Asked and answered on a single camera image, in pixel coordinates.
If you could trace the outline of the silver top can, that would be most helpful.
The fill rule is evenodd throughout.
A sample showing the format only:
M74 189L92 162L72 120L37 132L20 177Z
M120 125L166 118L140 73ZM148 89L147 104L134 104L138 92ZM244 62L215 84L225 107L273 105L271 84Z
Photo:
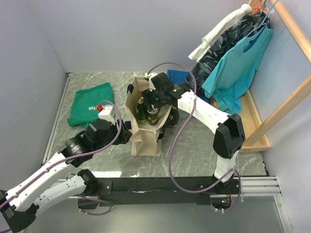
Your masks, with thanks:
M158 123L158 108L155 108L152 111L147 110L147 119L148 119L148 123L151 126L157 125L157 123Z

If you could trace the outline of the beige canvas tote bag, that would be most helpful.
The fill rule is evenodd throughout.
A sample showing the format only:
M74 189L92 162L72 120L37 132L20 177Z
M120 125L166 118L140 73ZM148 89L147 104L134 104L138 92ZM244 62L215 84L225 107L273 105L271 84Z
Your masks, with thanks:
M128 85L124 123L132 133L129 142L132 143L131 154L133 156L160 156L162 154L159 136L172 108L170 105L160 108L158 123L155 126L151 126L148 122L138 122L136 119L138 96L147 88L149 88L149 82L144 77L136 75L132 83Z

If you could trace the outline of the red cap cola bottle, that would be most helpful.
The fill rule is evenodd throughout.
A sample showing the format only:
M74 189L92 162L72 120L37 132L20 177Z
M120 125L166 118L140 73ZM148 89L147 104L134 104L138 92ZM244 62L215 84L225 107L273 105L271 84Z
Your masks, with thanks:
M170 110L170 117L171 118L178 118L179 117L179 111L177 107L172 106Z

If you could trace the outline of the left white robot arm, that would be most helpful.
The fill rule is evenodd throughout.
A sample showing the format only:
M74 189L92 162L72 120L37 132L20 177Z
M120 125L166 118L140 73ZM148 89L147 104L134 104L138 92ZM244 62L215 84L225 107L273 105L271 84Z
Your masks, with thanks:
M52 184L92 159L94 154L111 145L127 144L131 136L122 120L111 123L96 119L86 130L68 139L44 166L24 182L8 191L1 190L0 212L9 231L18 233L26 229L37 214L67 197L94 194L97 179L87 169L55 187Z

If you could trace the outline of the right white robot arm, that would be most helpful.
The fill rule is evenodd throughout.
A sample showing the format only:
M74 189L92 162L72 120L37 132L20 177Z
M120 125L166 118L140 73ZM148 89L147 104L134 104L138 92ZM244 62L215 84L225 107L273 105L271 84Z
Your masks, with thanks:
M245 141L241 117L213 107L196 96L187 84L174 85L164 72L146 73L145 79L149 87L142 95L148 110L171 105L189 113L212 131L213 149L217 154L213 188L217 193L224 193L230 188L236 157Z

